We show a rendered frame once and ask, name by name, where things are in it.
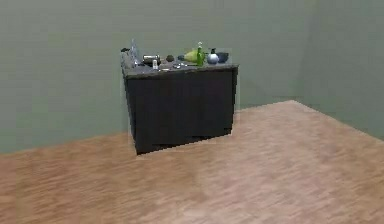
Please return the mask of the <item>black kitchen cabinet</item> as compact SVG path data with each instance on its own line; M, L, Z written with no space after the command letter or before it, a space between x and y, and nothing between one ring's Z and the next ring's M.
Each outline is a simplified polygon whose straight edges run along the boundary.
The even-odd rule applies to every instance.
M237 64L133 67L128 48L120 50L120 63L138 155L232 132Z

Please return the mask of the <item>yellow-green fruit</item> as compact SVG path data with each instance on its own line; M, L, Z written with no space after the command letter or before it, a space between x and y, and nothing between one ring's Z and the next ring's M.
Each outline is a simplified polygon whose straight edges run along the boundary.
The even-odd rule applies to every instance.
M196 63L197 62L197 54L198 54L198 50L193 49L184 55L184 60L187 62Z

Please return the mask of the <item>green bottle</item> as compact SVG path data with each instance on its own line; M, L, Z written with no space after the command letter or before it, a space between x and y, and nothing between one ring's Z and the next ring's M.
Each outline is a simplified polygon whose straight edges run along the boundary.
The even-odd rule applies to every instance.
M198 48L197 48L197 66L203 66L204 63L204 53L202 50L202 42L198 42Z

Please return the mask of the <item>white round soap dispenser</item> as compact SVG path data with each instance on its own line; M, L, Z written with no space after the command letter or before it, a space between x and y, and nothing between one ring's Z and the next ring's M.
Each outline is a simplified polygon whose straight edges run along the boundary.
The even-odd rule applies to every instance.
M218 61L219 61L219 57L216 54L216 49L212 48L210 53L207 56L207 63L213 65L213 64L217 64Z

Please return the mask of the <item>silver metal pot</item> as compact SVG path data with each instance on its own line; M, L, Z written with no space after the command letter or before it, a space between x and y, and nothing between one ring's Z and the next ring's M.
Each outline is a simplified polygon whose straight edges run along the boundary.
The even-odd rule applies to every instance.
M159 55L144 55L143 56L143 63L148 66L153 66L153 61L156 60L157 64L161 64L161 59Z

